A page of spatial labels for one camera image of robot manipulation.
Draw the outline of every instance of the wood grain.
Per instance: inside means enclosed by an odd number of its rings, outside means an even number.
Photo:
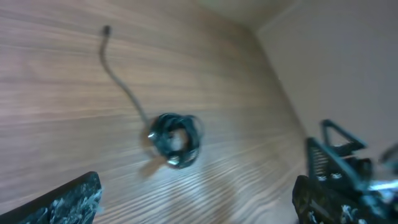
[[[95,223],[294,223],[303,133],[254,36],[195,2],[0,2],[0,213],[90,170]],[[108,58],[148,117],[194,114],[199,160],[162,166],[104,72]]]

